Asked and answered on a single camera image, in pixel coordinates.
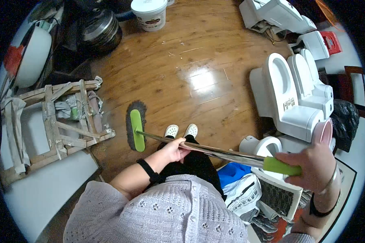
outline person's left hand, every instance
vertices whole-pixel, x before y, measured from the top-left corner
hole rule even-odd
[[[164,166],[171,162],[180,161],[190,153],[190,150],[188,149],[179,148],[179,144],[185,140],[185,138],[179,138],[171,141],[170,143],[166,144],[165,147],[147,157],[145,161],[148,162],[148,160],[154,159]]]

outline bracelet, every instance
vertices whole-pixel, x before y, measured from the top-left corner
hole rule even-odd
[[[150,185],[160,181],[161,179],[160,175],[157,172],[154,172],[154,170],[144,159],[138,159],[136,162],[140,164],[140,166],[142,166],[145,172],[149,175]]]
[[[338,170],[338,163],[335,162],[335,170],[331,176],[330,181],[327,183],[327,185],[325,186],[325,188],[323,188],[323,190],[321,192],[317,192],[318,195],[323,195],[327,192],[328,188],[331,186],[331,184],[335,181],[335,179],[337,177],[337,170]]]
[[[332,209],[326,213],[321,213],[316,209],[315,204],[314,204],[314,196],[315,196],[315,193],[312,193],[312,197],[309,202],[309,214],[310,215],[313,214],[318,218],[323,218],[323,217],[329,215],[335,209],[335,207],[337,206],[337,203],[339,201],[339,197],[341,196],[341,191],[339,191],[338,199],[337,199],[337,202],[335,203],[334,207],[332,207]]]

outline green handle grip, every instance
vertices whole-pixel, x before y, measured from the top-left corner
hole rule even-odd
[[[297,176],[302,174],[302,168],[300,166],[288,165],[274,157],[264,158],[262,168],[270,172],[277,172],[285,175]]]

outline black pants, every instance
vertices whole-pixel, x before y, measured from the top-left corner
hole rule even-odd
[[[174,139],[173,136],[166,136],[167,138]],[[196,143],[195,138],[192,135],[187,135],[186,141],[189,143]],[[157,150],[160,150],[166,145],[166,143],[161,143]],[[198,151],[191,151],[187,156],[184,158],[184,163],[181,164],[180,161],[169,163],[165,166],[165,168],[161,171],[160,183],[165,182],[165,179],[171,175],[195,175],[209,183],[211,183],[216,190],[220,192],[222,198],[226,200],[226,196],[223,194],[223,190],[220,186],[219,175],[211,163],[208,155],[198,152]]]

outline white crocs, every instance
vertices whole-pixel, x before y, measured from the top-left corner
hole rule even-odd
[[[174,138],[176,138],[178,132],[179,132],[179,126],[174,125],[174,124],[170,125],[166,128],[165,137],[173,136]]]
[[[185,138],[187,135],[192,135],[194,138],[196,138],[197,126],[195,124],[189,124],[188,128],[185,131],[183,138]]]

